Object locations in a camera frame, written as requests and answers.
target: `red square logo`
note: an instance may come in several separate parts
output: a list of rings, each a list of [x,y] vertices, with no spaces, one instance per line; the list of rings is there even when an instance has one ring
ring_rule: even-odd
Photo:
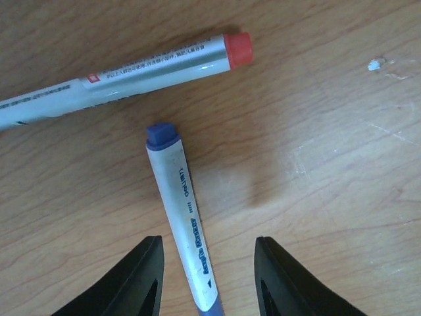
[[[91,82],[92,84],[100,81],[99,77],[97,74],[88,74],[87,79],[89,80],[89,82]]]

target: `small debris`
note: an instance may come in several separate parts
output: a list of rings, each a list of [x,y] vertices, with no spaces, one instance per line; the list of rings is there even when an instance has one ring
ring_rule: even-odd
[[[381,64],[375,59],[370,61],[370,63],[368,64],[369,71],[379,70],[381,69],[381,67],[382,67]]]
[[[385,76],[397,80],[405,80],[409,78],[409,76],[399,76],[398,74],[385,74]]]
[[[387,63],[386,58],[379,57],[370,61],[370,63],[368,64],[368,69],[369,71],[380,70],[383,67],[383,65],[386,63]]]

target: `red cap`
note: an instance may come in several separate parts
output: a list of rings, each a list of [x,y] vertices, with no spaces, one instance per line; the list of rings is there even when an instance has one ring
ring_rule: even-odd
[[[251,45],[249,33],[224,34],[224,41],[231,69],[253,61],[253,46]]]

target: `white marker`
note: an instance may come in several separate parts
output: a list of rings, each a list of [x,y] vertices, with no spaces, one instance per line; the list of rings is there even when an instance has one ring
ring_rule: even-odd
[[[248,33],[219,35],[0,101],[0,130],[211,76],[252,60]]]
[[[147,133],[149,160],[199,314],[224,316],[180,135],[170,123]]]

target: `marker cap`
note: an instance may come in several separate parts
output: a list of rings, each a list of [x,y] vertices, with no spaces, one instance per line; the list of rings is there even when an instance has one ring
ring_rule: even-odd
[[[146,146],[152,151],[160,151],[180,140],[176,127],[172,123],[157,123],[147,128]]]
[[[224,41],[231,69],[253,61],[253,46],[249,33],[224,34]]]

